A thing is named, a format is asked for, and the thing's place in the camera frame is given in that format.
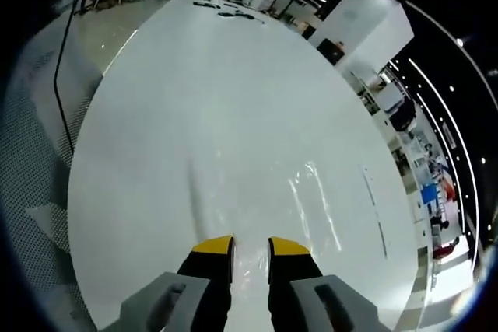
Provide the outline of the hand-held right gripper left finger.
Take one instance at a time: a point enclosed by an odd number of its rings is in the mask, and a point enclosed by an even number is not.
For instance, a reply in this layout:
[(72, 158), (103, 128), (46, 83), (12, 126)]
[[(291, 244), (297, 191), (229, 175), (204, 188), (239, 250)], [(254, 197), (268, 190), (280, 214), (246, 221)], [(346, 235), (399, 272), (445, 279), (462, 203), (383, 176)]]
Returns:
[(192, 247), (175, 273), (165, 272), (121, 304), (106, 331), (223, 331), (230, 311), (235, 239)]

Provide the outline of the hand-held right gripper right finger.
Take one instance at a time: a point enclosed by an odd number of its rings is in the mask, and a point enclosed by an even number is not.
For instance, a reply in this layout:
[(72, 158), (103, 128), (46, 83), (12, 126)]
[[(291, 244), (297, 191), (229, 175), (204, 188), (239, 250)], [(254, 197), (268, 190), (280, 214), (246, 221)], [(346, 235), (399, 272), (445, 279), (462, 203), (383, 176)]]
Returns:
[(377, 307), (336, 275), (323, 275), (298, 242), (268, 239), (268, 310), (275, 331), (388, 331)]

